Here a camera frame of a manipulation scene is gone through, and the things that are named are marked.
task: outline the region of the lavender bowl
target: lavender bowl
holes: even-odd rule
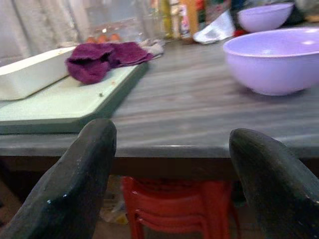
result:
[[[254,92],[280,96],[319,83],[319,28],[252,33],[224,44],[233,76]]]
[[[238,20],[248,32],[273,30],[285,23],[293,6],[289,2],[245,9],[238,12]]]

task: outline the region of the cutting board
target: cutting board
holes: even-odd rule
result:
[[[92,85],[68,76],[26,99],[2,101],[0,133],[79,132],[93,119],[109,118],[147,68],[117,68]]]

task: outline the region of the red stool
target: red stool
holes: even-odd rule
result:
[[[204,239],[229,239],[231,183],[123,178],[132,239],[144,239],[143,225],[160,232],[202,232]]]

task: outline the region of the white tray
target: white tray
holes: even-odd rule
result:
[[[47,51],[0,67],[0,100],[19,100],[68,75],[64,61],[74,47]]]

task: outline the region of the purple cloth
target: purple cloth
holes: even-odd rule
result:
[[[94,84],[100,82],[112,68],[137,65],[152,57],[134,42],[85,43],[78,45],[65,63],[76,80]]]

